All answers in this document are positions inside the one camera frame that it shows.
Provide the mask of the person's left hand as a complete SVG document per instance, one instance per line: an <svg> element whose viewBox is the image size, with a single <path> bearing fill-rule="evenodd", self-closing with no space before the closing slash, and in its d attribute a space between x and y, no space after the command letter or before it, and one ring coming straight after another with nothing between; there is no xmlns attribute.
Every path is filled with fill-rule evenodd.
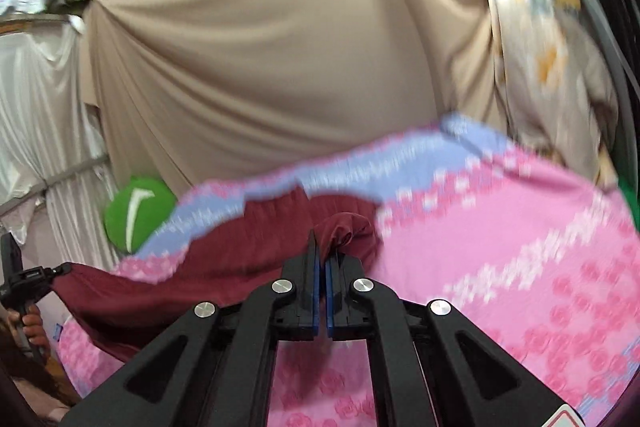
<svg viewBox="0 0 640 427"><path fill-rule="evenodd" d="M31 305L23 314L9 309L6 319L18 347L25 347L26 343L30 343L43 358L50 357L50 341L43 327L40 309L36 305Z"/></svg>

